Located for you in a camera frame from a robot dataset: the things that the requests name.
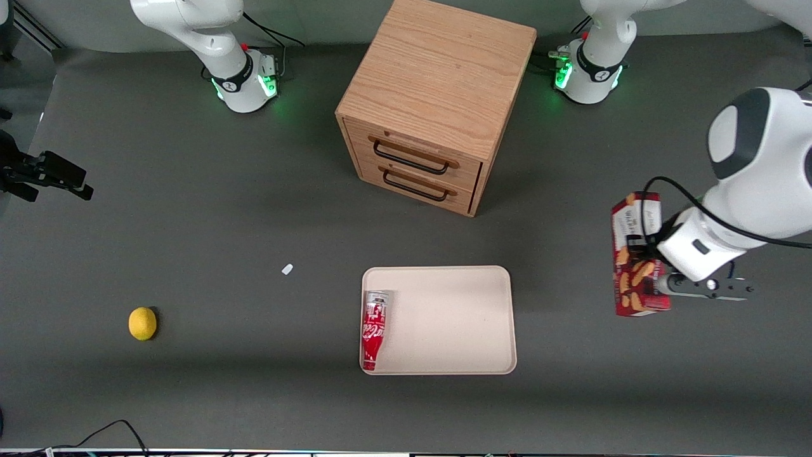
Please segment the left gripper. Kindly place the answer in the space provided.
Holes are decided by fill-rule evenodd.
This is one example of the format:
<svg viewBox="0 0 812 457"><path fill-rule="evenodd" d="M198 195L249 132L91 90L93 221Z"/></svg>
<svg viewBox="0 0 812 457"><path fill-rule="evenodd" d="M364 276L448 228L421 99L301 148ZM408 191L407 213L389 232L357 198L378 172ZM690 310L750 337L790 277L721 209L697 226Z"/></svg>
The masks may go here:
<svg viewBox="0 0 812 457"><path fill-rule="evenodd" d="M740 250L719 240L697 208L673 214L655 235L627 235L629 263L666 260L691 281L702 281L740 256Z"/></svg>

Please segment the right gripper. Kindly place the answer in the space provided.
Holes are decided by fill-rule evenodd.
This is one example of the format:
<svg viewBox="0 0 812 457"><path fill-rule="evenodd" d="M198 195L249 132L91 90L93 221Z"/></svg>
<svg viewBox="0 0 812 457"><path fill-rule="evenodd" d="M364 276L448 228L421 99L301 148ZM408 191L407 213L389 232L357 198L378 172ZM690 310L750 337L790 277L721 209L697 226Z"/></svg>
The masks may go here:
<svg viewBox="0 0 812 457"><path fill-rule="evenodd" d="M35 202L39 194L37 189L8 180L10 173L32 178L35 165L39 165L41 186L67 190L84 201L92 199L94 190L85 182L87 171L84 168L52 151L44 151L39 156L23 153L11 134L1 130L1 191L27 202Z"/></svg>

